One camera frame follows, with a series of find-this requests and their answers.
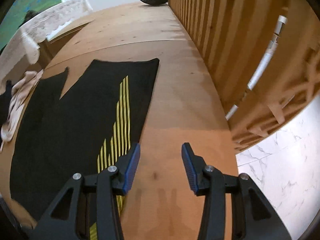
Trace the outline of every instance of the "green painting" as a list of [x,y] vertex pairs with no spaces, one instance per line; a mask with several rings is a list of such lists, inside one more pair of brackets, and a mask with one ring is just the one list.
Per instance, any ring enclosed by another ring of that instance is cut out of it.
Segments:
[[17,31],[28,10],[43,11],[58,3],[61,0],[16,0],[0,24],[0,49]]

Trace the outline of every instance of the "white fabric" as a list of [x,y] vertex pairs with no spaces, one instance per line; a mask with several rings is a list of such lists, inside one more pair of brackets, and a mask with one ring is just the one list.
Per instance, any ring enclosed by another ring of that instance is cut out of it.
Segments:
[[39,59],[38,43],[44,41],[60,25],[92,12],[88,0],[68,0],[27,21],[10,39],[0,56],[0,83],[24,55],[27,55],[30,64],[35,64]]
[[26,71],[24,78],[12,87],[8,120],[1,127],[2,144],[0,151],[2,151],[5,142],[10,142],[12,140],[24,108],[24,101],[32,88],[38,83],[42,74],[43,70],[39,73],[36,71]]

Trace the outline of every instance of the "blue gripper pad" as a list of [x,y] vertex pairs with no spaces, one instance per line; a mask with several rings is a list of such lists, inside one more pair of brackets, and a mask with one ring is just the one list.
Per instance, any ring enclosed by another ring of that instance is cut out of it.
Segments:
[[205,167],[205,161],[202,157],[196,156],[190,146],[190,143],[184,143],[181,147],[181,156],[186,169],[190,189],[197,195],[199,191],[198,177]]
[[122,187],[122,190],[125,195],[131,189],[134,175],[136,174],[136,170],[140,160],[140,145],[138,143],[132,144],[130,150],[132,150],[132,155],[128,163],[127,169],[124,173],[124,184]]

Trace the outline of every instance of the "beige garment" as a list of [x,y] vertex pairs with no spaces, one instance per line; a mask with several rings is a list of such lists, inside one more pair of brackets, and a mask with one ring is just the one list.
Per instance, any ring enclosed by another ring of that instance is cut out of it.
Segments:
[[0,152],[2,151],[4,143],[12,140],[24,108],[24,101],[29,95],[31,89],[38,83],[42,74],[43,70],[39,73],[36,71],[26,71],[24,78],[12,87],[12,98],[9,105],[8,119],[1,127],[2,144]]

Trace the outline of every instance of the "brown wooden wall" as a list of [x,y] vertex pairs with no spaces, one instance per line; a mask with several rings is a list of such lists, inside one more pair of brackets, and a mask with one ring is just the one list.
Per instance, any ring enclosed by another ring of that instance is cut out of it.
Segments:
[[[320,89],[320,22],[306,0],[169,0],[196,44],[229,118],[236,153],[296,116]],[[252,90],[247,84],[287,18]]]

